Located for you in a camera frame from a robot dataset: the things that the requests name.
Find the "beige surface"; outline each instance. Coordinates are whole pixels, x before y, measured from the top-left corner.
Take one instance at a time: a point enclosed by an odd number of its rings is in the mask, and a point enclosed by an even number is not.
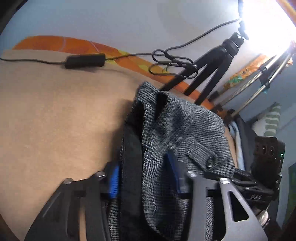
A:
[[[224,127],[224,136],[226,136],[228,144],[229,144],[229,149],[234,161],[234,166],[235,168],[237,168],[237,154],[236,154],[236,150],[235,150],[235,143],[234,140],[232,138],[232,136],[229,133],[229,129],[225,126]]]
[[[47,61],[66,56],[45,50],[2,55]],[[112,64],[66,70],[0,61],[0,213],[20,240],[63,179],[88,178],[114,158],[124,118],[145,80],[161,85]]]

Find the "blue clip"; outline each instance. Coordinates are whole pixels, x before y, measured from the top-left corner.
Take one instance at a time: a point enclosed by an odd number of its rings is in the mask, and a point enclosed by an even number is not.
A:
[[[188,168],[186,163],[178,161],[174,152],[169,149],[165,154],[165,163],[173,178],[175,190],[181,199],[188,199],[192,195],[190,181],[186,175]]]

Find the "bright light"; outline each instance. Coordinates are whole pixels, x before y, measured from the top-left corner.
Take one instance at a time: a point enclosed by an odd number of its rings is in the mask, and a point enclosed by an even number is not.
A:
[[[249,42],[268,56],[285,51],[296,28],[275,0],[244,0],[243,19]]]

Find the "metal bracket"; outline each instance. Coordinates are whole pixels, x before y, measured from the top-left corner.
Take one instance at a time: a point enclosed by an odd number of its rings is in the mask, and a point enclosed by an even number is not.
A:
[[[80,198],[85,198],[86,237],[88,241],[111,241],[105,202],[101,199],[105,172],[88,179],[66,178],[42,208],[25,241],[79,241]]]
[[[223,177],[220,178],[219,181],[214,181],[210,179],[204,179],[194,172],[188,172],[187,175],[193,181],[192,212],[188,241],[205,240],[207,191],[217,190],[218,185],[220,186],[222,194],[226,223],[226,234],[222,241],[268,240],[253,211],[251,210],[243,196],[240,194],[240,192],[232,184],[230,179]],[[249,218],[247,220],[242,220],[238,222],[234,221],[229,195],[230,192],[234,194],[234,196],[242,205],[243,209],[248,214]]]

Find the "silver bolt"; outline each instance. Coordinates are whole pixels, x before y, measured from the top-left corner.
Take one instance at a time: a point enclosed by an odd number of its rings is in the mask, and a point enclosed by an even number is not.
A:
[[[70,184],[71,182],[73,182],[74,180],[72,179],[72,178],[66,178],[65,180],[64,180],[64,184]]]
[[[98,172],[96,172],[96,176],[97,176],[97,177],[104,177],[104,176],[105,176],[105,172],[103,172],[103,171],[98,171]]]
[[[197,177],[196,172],[188,171],[187,172],[191,177]]]
[[[219,179],[219,182],[222,184],[228,184],[228,183],[230,183],[230,180],[229,180],[229,178],[222,177]]]

